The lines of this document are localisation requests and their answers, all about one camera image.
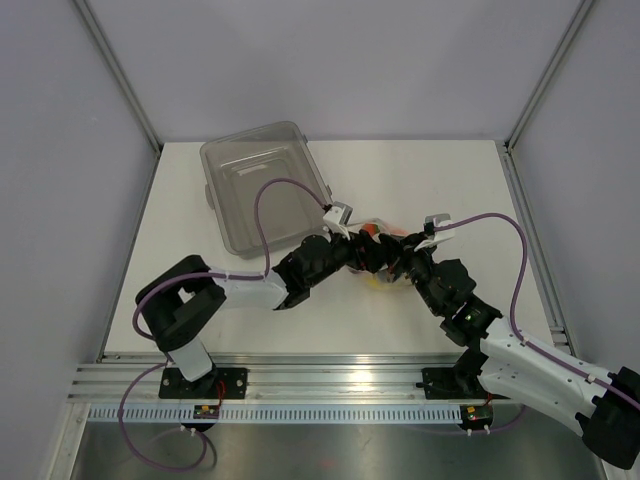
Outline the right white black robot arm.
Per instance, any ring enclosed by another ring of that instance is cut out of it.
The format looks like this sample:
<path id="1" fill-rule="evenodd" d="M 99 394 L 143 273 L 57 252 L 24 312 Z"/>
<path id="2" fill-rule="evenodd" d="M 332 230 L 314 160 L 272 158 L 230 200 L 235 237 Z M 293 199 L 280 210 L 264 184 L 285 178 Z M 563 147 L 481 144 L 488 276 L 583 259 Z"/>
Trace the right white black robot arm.
<path id="1" fill-rule="evenodd" d="M 631 469 L 639 456 L 639 375 L 611 372 L 513 326 L 482 301 L 458 259 L 436 262 L 418 234 L 379 237 L 394 276 L 413 284 L 441 328 L 464 354 L 454 384 L 466 396 L 507 397 L 565 425 L 601 460 Z"/>

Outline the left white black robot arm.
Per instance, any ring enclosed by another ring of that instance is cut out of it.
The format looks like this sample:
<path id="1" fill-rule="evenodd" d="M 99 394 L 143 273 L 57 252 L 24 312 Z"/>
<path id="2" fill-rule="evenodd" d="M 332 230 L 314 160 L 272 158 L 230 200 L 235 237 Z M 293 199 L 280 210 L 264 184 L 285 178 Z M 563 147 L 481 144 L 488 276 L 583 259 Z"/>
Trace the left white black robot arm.
<path id="1" fill-rule="evenodd" d="M 219 378 L 199 338 L 223 310 L 292 309 L 313 287 L 344 267 L 376 273 L 393 263 L 395 239 L 362 229 L 343 236 L 311 235 L 266 273 L 224 273 L 189 255 L 141 290 L 133 323 L 142 318 L 148 337 L 172 364 L 181 386 L 195 398 L 208 396 Z"/>

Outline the clear zip top bag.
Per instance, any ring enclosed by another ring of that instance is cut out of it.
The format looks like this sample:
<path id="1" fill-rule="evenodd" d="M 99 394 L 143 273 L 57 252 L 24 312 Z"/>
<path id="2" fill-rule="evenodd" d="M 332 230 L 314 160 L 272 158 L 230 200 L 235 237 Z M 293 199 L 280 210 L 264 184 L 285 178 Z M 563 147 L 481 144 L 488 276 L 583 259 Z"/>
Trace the clear zip top bag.
<path id="1" fill-rule="evenodd" d="M 411 280 L 400 270 L 402 243 L 410 233 L 380 218 L 370 218 L 348 225 L 355 245 L 355 259 L 347 269 L 363 278 L 365 284 L 377 290 L 399 290 L 411 286 Z"/>

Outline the orange toy fruit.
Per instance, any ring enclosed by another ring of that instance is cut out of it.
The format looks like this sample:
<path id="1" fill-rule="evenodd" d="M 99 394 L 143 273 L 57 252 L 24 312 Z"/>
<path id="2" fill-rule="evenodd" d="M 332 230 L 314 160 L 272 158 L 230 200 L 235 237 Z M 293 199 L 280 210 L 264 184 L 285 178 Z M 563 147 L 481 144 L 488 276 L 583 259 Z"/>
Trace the orange toy fruit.
<path id="1" fill-rule="evenodd" d="M 386 234 L 402 238 L 408 235 L 406 230 L 380 220 L 364 222 L 359 227 L 359 230 L 366 231 L 371 237 L 379 234 Z"/>

